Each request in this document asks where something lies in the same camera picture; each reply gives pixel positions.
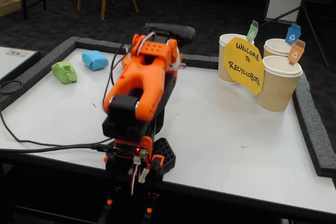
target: white cup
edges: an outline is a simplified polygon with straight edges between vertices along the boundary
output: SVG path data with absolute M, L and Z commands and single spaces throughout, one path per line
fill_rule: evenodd
M 234 38 L 246 39 L 246 36 L 241 34 L 223 34 L 219 38 L 219 59 L 218 59 L 218 78 L 220 81 L 226 84 L 238 84 L 238 82 L 231 79 L 229 73 L 226 71 L 226 68 L 223 65 L 224 60 L 224 48 L 225 46 Z
M 290 65 L 287 58 L 271 55 L 263 59 L 265 78 L 263 91 L 258 95 L 258 105 L 271 112 L 282 112 L 294 93 L 300 76 L 301 66 Z
M 291 45 L 284 39 L 268 39 L 264 44 L 264 57 L 278 55 L 288 57 Z

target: cardboard box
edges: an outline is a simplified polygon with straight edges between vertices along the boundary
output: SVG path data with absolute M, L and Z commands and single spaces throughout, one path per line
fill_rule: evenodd
M 21 10 L 21 0 L 0 0 L 0 17 Z

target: white table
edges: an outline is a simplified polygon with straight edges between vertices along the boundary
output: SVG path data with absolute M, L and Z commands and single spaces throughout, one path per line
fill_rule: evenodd
M 110 66 L 91 71 L 81 61 L 84 51 L 65 59 L 77 83 L 61 84 L 50 72 L 4 110 L 19 138 L 56 144 L 106 138 L 101 102 Z M 112 55 L 104 55 L 110 64 Z M 120 73 L 121 65 L 115 80 Z M 267 113 L 244 87 L 219 82 L 216 70 L 186 68 L 178 72 L 159 137 L 177 157 L 166 182 L 336 214 L 334 184 L 315 173 L 293 101 L 283 114 Z M 39 147 L 15 142 L 1 125 L 0 148 Z M 92 150 L 35 155 L 104 169 L 104 153 Z
M 26 56 L 16 56 L 16 55 L 7 55 L 11 49 L 27 52 Z M 16 49 L 9 47 L 0 47 L 0 81 L 2 78 L 6 77 L 15 69 L 19 68 L 25 62 L 27 62 L 36 51 L 25 50 L 25 49 Z

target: yellow sign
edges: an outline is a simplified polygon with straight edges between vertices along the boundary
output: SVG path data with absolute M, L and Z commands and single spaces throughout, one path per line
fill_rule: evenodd
M 259 49 L 247 40 L 234 38 L 224 50 L 223 65 L 230 77 L 253 94 L 262 92 L 264 64 Z

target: blue block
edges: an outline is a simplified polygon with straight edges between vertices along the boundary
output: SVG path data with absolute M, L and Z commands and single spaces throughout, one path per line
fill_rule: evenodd
M 82 53 L 82 61 L 92 71 L 105 68 L 109 64 L 109 60 L 99 51 L 89 51 Z

